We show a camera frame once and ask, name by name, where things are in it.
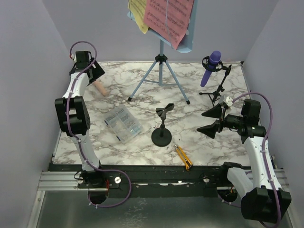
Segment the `beige microphone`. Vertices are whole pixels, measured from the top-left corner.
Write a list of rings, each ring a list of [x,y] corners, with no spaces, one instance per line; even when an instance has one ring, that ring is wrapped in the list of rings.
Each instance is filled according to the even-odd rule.
[[[107,90],[103,87],[102,83],[99,81],[94,81],[93,85],[97,88],[97,90],[103,95],[107,96],[108,92]]]

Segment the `black round-base mic stand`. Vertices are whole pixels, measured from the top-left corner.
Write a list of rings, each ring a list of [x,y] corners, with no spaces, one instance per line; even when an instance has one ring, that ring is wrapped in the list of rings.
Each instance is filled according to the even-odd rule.
[[[174,109],[174,103],[169,103],[164,108],[156,108],[156,113],[161,119],[160,127],[156,128],[151,135],[152,142],[158,147],[165,147],[171,143],[172,134],[165,127],[167,113]]]

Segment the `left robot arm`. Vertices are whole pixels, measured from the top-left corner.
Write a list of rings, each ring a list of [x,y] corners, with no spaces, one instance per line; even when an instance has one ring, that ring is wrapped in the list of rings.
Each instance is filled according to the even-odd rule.
[[[65,94],[55,100],[55,109],[61,131],[72,139],[81,158],[81,177],[78,179],[99,188],[105,183],[105,175],[97,171],[101,164],[89,137],[91,121],[83,95],[87,86],[105,72],[90,51],[77,51],[70,57],[74,61],[69,72],[70,83]]]

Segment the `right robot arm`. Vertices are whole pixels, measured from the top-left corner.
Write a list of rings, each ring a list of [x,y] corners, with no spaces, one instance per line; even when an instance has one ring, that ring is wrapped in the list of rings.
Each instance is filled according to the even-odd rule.
[[[202,116],[215,118],[215,122],[197,128],[197,131],[210,138],[215,138],[216,133],[223,128],[237,131],[249,156],[252,178],[247,176],[240,164],[226,162],[222,165],[224,171],[219,173],[218,180],[224,186],[233,184],[237,190],[241,197],[243,218],[277,225],[292,198],[289,192],[282,189],[276,177],[268,150],[266,129],[258,124],[261,104],[252,99],[244,100],[240,116],[226,113],[232,105],[229,98],[203,112]]]

